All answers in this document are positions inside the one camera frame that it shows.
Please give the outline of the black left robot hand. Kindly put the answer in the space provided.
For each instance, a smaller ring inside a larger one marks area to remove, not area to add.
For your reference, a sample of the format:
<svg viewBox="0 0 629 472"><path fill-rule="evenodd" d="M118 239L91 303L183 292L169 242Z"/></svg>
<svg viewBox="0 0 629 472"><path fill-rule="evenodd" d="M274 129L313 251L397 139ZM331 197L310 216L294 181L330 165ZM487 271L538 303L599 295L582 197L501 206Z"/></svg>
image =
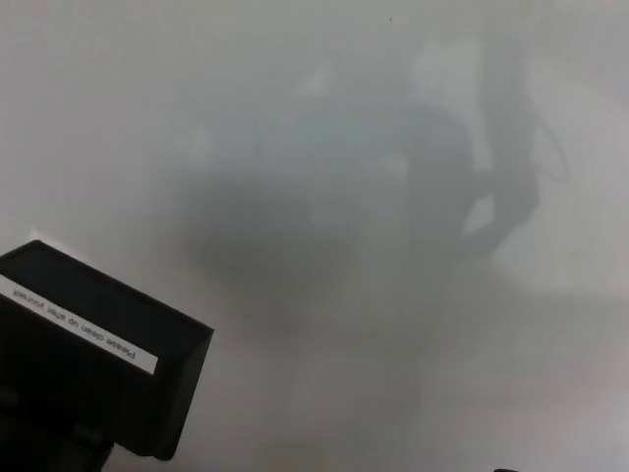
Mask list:
<svg viewBox="0 0 629 472"><path fill-rule="evenodd" d="M31 408L1 387L3 471L100 471L113 448L102 435L47 408Z"/></svg>

